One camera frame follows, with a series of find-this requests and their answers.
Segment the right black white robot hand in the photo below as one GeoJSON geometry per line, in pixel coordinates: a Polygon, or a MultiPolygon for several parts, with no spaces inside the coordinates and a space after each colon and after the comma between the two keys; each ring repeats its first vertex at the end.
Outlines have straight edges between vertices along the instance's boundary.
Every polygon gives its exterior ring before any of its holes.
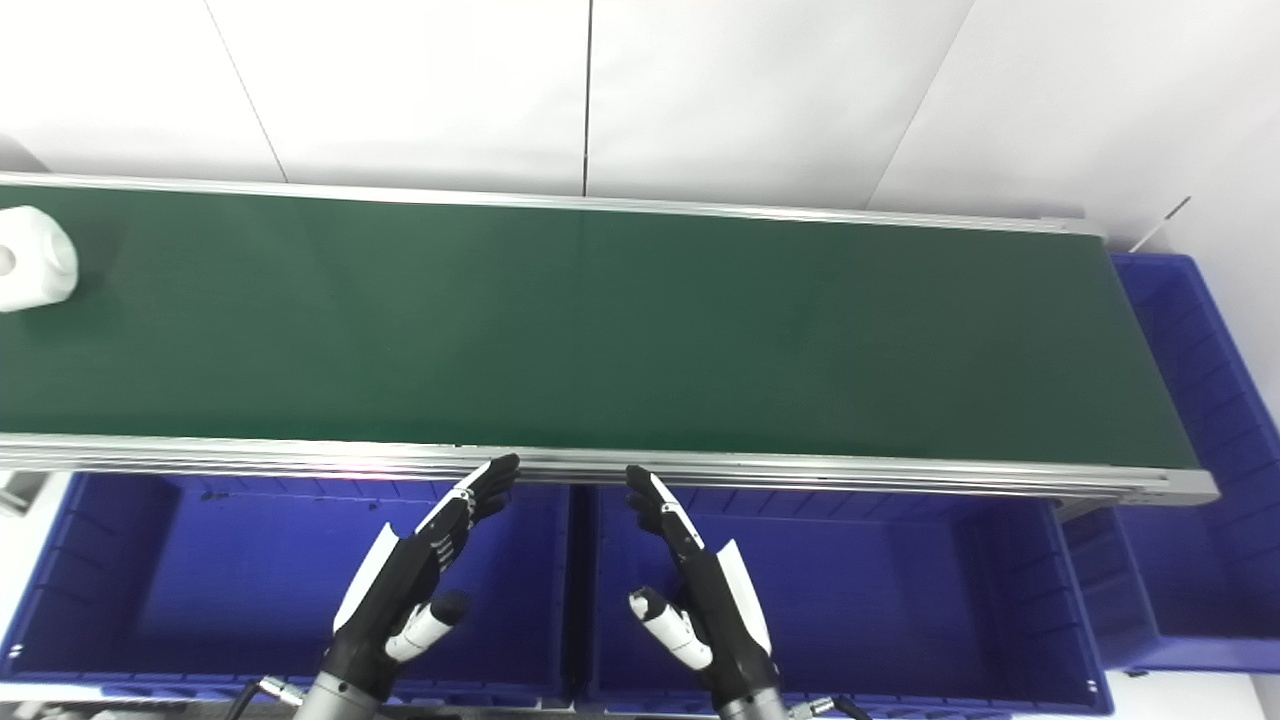
{"type": "Polygon", "coordinates": [[[628,606],[643,628],[695,673],[722,719],[786,719],[780,673],[760,601],[735,541],[712,552],[684,505],[653,471],[626,469],[637,527],[664,541],[685,601],[643,585],[628,606]]]}

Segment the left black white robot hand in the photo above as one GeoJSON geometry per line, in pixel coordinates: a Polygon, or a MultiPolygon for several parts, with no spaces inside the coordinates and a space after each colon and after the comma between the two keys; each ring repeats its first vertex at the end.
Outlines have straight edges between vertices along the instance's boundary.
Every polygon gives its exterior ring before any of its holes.
{"type": "Polygon", "coordinates": [[[471,530],[507,505],[520,457],[485,461],[453,484],[407,536],[385,524],[375,537],[333,621],[333,639],[312,691],[321,700],[379,708],[404,665],[449,633],[468,611],[457,591],[436,594],[471,530]]]}

